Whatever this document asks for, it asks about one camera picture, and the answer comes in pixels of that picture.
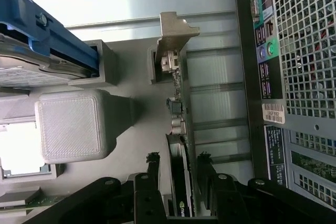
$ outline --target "ventilation grille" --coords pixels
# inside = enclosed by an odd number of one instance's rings
[[[275,0],[287,113],[335,119],[335,0]]]
[[[296,132],[293,143],[336,156],[336,140]]]
[[[300,187],[336,209],[336,191],[328,187],[322,186],[319,183],[302,175],[299,175],[299,178]]]

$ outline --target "white metal panel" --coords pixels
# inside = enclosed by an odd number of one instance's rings
[[[248,138],[248,126],[226,127],[219,129],[195,131],[195,143],[209,144],[224,141],[234,141],[243,138]]]
[[[245,118],[247,116],[243,90],[192,94],[194,123]]]
[[[179,15],[235,9],[235,0],[34,0],[65,26],[97,24],[158,17],[160,12]]]
[[[226,48],[226,47],[238,47],[239,34],[236,31],[227,32],[218,35],[198,36],[191,38],[186,45],[188,51],[202,50],[205,48]]]
[[[188,58],[188,75],[192,87],[244,81],[239,53],[213,53],[206,57]]]
[[[221,34],[224,32],[229,33],[230,31],[233,31],[235,35],[237,35],[238,23],[234,12],[179,16],[185,18],[191,27],[199,27],[201,36]],[[100,38],[104,41],[120,41],[155,38],[161,35],[159,17],[146,20],[134,20],[132,22],[107,22],[106,24],[100,25],[70,26],[70,30],[81,40]]]

